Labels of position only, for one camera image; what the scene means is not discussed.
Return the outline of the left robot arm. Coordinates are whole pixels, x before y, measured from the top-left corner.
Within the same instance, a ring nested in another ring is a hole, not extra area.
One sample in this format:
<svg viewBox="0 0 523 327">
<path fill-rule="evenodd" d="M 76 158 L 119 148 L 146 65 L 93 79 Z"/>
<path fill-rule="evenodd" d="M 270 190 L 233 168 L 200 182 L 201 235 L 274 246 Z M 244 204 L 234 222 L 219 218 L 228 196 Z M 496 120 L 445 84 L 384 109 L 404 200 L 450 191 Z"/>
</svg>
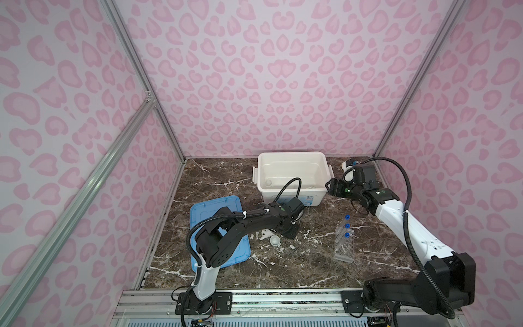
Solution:
<svg viewBox="0 0 523 327">
<path fill-rule="evenodd" d="M 186 248 L 197 267 L 189 294 L 201 302 L 214 295 L 220 267 L 247 235 L 267 229 L 284 238 L 296 238 L 304 209 L 305 205 L 294 197 L 282 204 L 270 202 L 242 212 L 223 207 L 197 223 L 186 237 Z"/>
</svg>

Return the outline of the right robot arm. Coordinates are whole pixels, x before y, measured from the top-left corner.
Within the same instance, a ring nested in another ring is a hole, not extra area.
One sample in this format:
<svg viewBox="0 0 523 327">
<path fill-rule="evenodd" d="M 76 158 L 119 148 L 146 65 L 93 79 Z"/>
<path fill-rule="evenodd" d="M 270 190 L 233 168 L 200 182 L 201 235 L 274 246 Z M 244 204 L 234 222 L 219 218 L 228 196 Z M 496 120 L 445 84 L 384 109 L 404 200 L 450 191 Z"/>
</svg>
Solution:
<svg viewBox="0 0 523 327">
<path fill-rule="evenodd" d="M 341 178 L 331 178 L 326 183 L 329 195 L 358 203 L 388 226 L 419 269 L 411 279 L 383 277 L 366 281 L 362 304 L 378 309 L 393 302 L 453 319 L 457 310 L 475 300 L 475 260 L 467 253 L 455 252 L 410 213 L 413 192 L 409 180 L 405 185 L 407 198 L 402 201 L 377 181 L 371 159 L 347 166 Z"/>
</svg>

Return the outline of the blue-capped test tube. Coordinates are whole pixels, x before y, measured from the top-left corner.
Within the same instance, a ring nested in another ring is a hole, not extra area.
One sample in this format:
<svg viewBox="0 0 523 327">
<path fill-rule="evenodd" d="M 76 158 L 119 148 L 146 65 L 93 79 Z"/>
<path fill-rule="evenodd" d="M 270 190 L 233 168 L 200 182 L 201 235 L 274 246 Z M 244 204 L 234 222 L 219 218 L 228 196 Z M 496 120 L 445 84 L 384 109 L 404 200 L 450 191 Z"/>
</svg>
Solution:
<svg viewBox="0 0 523 327">
<path fill-rule="evenodd" d="M 341 223 L 338 225 L 336 228 L 336 239 L 344 238 L 347 233 L 350 234 L 350 227 L 351 225 L 349 223 Z"/>
<path fill-rule="evenodd" d="M 352 235 L 346 234 L 344 238 L 336 239 L 335 252 L 348 253 L 352 250 Z"/>
<path fill-rule="evenodd" d="M 343 218 L 343 220 L 340 222 L 340 224 L 337 226 L 336 231 L 345 233 L 345 231 L 351 227 L 350 219 L 351 219 L 351 216 L 350 215 L 346 215 Z"/>
</svg>

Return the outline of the white plastic storage bin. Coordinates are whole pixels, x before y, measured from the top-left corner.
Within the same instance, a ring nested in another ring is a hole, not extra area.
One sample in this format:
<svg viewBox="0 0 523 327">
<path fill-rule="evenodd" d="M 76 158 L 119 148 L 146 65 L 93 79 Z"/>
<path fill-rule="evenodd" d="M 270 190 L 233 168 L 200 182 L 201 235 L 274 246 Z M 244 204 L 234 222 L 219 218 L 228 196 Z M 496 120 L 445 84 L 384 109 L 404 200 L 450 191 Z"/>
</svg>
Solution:
<svg viewBox="0 0 523 327">
<path fill-rule="evenodd" d="M 252 170 L 253 183 L 265 203 L 274 200 L 285 203 L 299 189 L 298 199 L 306 207 L 320 205 L 327 193 L 326 183 L 334 177 L 325 155 L 317 151 L 262 153 Z M 265 186 L 268 179 L 272 181 L 271 187 Z"/>
</svg>

